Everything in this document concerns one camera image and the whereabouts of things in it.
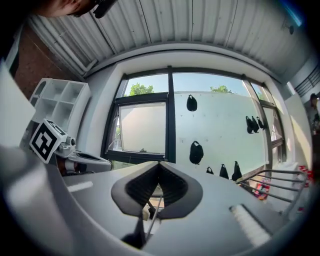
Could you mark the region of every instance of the metal rack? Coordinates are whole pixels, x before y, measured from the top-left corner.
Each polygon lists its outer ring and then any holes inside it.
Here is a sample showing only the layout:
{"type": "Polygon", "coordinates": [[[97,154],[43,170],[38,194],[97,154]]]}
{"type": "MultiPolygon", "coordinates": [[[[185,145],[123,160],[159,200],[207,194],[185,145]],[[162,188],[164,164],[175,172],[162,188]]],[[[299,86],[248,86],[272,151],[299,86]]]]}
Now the metal rack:
{"type": "Polygon", "coordinates": [[[306,185],[306,181],[307,181],[307,175],[302,171],[297,171],[297,170],[293,170],[293,171],[291,171],[291,170],[290,171],[289,170],[270,170],[270,169],[267,169],[267,170],[258,171],[257,173],[253,174],[252,176],[249,176],[247,178],[239,180],[239,181],[236,182],[236,184],[237,185],[241,184],[242,186],[245,186],[245,187],[248,187],[248,188],[253,189],[255,191],[258,191],[258,192],[260,192],[262,194],[265,194],[265,195],[267,195],[269,197],[273,197],[273,198],[276,198],[276,199],[279,199],[279,200],[282,200],[282,201],[290,203],[290,205],[283,212],[283,215],[287,216],[289,214],[289,212],[293,209],[295,204],[297,203],[297,201],[298,201],[298,199],[299,199],[299,197],[300,197],[300,195],[302,193],[302,190],[304,189],[304,187],[306,185]],[[272,174],[301,175],[303,179],[273,177],[272,174]],[[292,184],[293,183],[300,183],[300,186],[299,186],[299,188],[295,188],[295,187],[292,187],[292,186],[291,187],[290,186],[289,187],[281,186],[281,185],[272,184],[271,182],[259,181],[257,179],[254,179],[255,177],[263,177],[263,178],[268,178],[270,180],[273,179],[273,180],[278,180],[278,181],[283,181],[283,182],[292,182],[292,184]],[[288,191],[294,191],[294,192],[296,192],[296,195],[295,195],[294,199],[288,199],[288,198],[285,198],[285,197],[282,197],[282,196],[278,196],[278,195],[263,191],[261,189],[257,189],[255,187],[252,187],[252,186],[246,184],[245,182],[249,181],[249,180],[251,180],[253,182],[260,183],[260,184],[268,185],[270,187],[275,187],[275,188],[288,190],[288,191]]]}

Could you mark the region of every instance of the window frame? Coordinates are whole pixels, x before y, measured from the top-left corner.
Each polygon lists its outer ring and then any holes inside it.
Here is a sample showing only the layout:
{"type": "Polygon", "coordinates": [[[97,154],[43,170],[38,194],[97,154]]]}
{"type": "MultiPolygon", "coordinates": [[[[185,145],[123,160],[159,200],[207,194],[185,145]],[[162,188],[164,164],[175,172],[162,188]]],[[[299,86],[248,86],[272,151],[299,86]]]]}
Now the window frame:
{"type": "Polygon", "coordinates": [[[108,113],[107,121],[105,124],[105,130],[102,140],[101,147],[101,157],[105,159],[115,160],[119,162],[132,163],[132,164],[140,164],[146,161],[169,161],[171,163],[176,162],[176,119],[175,119],[175,98],[174,98],[174,82],[173,82],[173,73],[203,73],[203,74],[212,74],[219,75],[225,77],[231,77],[235,79],[242,80],[244,86],[248,90],[250,97],[254,100],[255,106],[261,119],[266,126],[265,128],[265,136],[267,143],[267,155],[268,155],[268,163],[266,163],[265,167],[267,169],[272,169],[273,166],[273,148],[280,147],[278,152],[281,155],[281,160],[286,160],[286,144],[285,144],[285,134],[283,129],[282,120],[279,115],[278,108],[275,104],[275,101],[272,97],[272,94],[268,90],[268,87],[255,79],[246,77],[245,74],[238,74],[224,70],[211,69],[211,68],[201,68],[201,67],[172,67],[168,66],[167,68],[159,68],[141,71],[133,74],[124,74],[122,79],[118,85],[117,91],[114,95],[113,102],[110,106],[110,110],[108,113]],[[160,75],[167,74],[168,75],[168,92],[157,92],[150,94],[142,94],[135,96],[127,96],[123,97],[128,85],[128,81],[133,78],[152,76],[152,75],[160,75]],[[261,86],[267,93],[271,96],[270,101],[260,100],[255,89],[252,86],[256,84],[261,86]],[[127,104],[134,105],[137,102],[140,103],[155,103],[159,98],[157,98],[157,94],[166,94],[166,142],[165,142],[165,155],[159,154],[141,154],[135,152],[122,152],[116,150],[109,150],[108,143],[110,141],[110,136],[115,133],[116,127],[112,127],[114,121],[115,111],[119,108],[119,104],[127,104]],[[279,126],[280,126],[280,135],[281,138],[271,141],[271,133],[269,131],[269,125],[267,121],[266,114],[263,108],[273,109],[278,117],[279,126]]]}

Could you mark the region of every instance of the metal grille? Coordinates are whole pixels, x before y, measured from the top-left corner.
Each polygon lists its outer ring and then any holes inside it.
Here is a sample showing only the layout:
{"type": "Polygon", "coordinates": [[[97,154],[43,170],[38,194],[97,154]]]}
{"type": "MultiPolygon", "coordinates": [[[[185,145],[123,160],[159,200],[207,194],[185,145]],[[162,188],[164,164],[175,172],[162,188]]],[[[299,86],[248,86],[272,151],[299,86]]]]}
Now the metal grille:
{"type": "Polygon", "coordinates": [[[295,88],[295,90],[300,95],[300,97],[302,97],[308,91],[310,91],[313,87],[315,87],[319,82],[320,82],[320,69],[318,64],[314,68],[314,70],[311,72],[311,74],[302,83],[300,83],[295,88]]]}
{"type": "Polygon", "coordinates": [[[285,202],[290,203],[290,205],[287,207],[287,209],[285,210],[285,212],[283,213],[283,215],[288,215],[289,212],[293,209],[293,207],[295,206],[295,204],[297,203],[302,190],[304,189],[305,185],[306,185],[306,181],[307,181],[307,175],[302,172],[302,171],[288,171],[288,170],[261,170],[258,171],[257,173],[253,174],[252,176],[249,176],[247,178],[244,178],[240,181],[237,181],[236,184],[239,185],[241,184],[241,186],[244,186],[244,188],[246,189],[252,189],[254,191],[258,191],[266,196],[269,197],[273,197],[285,202]],[[287,174],[287,176],[292,176],[292,175],[296,175],[296,178],[280,178],[280,177],[275,177],[273,176],[273,174],[287,174]],[[265,181],[260,181],[257,180],[259,177],[263,177],[263,178],[267,178],[270,179],[270,182],[265,182],[265,181]],[[266,191],[263,191],[261,189],[257,189],[255,187],[252,187],[250,185],[248,185],[248,183],[245,183],[246,181],[253,181],[253,182],[257,182],[263,185],[267,185],[270,187],[275,187],[278,189],[283,189],[283,190],[287,190],[287,191],[293,191],[296,192],[296,195],[293,199],[289,199],[289,198],[285,198],[276,194],[272,194],[266,191]],[[278,181],[282,181],[282,182],[291,182],[292,186],[282,186],[282,185],[278,185],[278,184],[273,184],[271,182],[271,180],[278,180],[278,181]]]}

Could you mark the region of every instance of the black object on window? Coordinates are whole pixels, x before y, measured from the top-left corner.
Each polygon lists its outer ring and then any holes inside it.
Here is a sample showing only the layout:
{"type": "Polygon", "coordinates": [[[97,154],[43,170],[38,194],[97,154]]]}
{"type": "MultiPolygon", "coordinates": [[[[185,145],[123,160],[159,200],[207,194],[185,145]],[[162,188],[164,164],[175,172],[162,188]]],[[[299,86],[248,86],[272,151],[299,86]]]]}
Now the black object on window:
{"type": "Polygon", "coordinates": [[[186,101],[186,108],[189,111],[196,111],[198,108],[198,103],[197,103],[196,99],[191,94],[188,96],[188,99],[186,101]]]}
{"type": "Polygon", "coordinates": [[[241,171],[240,171],[240,167],[239,167],[239,164],[237,161],[235,161],[235,164],[234,164],[234,172],[232,174],[232,180],[234,182],[237,181],[237,179],[240,179],[242,177],[242,174],[241,174],[241,171]]]}
{"type": "Polygon", "coordinates": [[[204,157],[204,150],[198,141],[194,141],[190,147],[190,162],[198,165],[204,157]]]}
{"type": "Polygon", "coordinates": [[[224,164],[222,164],[221,169],[220,169],[220,177],[229,180],[229,175],[228,175],[227,169],[224,164]]]}
{"type": "Polygon", "coordinates": [[[206,169],[206,173],[207,174],[214,174],[214,172],[212,171],[210,166],[206,169]]]}
{"type": "Polygon", "coordinates": [[[252,124],[253,124],[253,126],[252,126],[253,131],[254,131],[256,134],[258,134],[258,133],[259,133],[259,132],[258,132],[258,130],[259,130],[259,125],[258,125],[256,119],[254,118],[254,116],[252,116],[252,124]]]}
{"type": "Polygon", "coordinates": [[[259,124],[260,128],[261,128],[262,130],[266,129],[265,125],[261,122],[259,116],[257,116],[256,119],[258,120],[258,124],[259,124]]]}
{"type": "Polygon", "coordinates": [[[252,132],[254,130],[253,122],[248,116],[245,117],[245,120],[246,120],[246,131],[248,132],[248,134],[253,134],[252,132]]]}

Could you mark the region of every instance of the white ceiling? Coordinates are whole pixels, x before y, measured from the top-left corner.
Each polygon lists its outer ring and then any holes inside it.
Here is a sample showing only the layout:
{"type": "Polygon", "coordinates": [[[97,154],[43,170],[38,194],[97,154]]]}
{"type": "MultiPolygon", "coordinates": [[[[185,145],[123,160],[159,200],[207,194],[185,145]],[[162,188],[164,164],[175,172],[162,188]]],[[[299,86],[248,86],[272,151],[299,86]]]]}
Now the white ceiling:
{"type": "Polygon", "coordinates": [[[75,57],[61,52],[60,42],[50,36],[58,35],[84,66],[145,46],[193,42],[212,46],[212,52],[222,47],[242,54],[287,81],[312,47],[301,28],[290,35],[285,20],[295,25],[279,6],[264,0],[118,0],[101,19],[92,13],[80,18],[33,16],[30,25],[77,70],[75,57]]]}

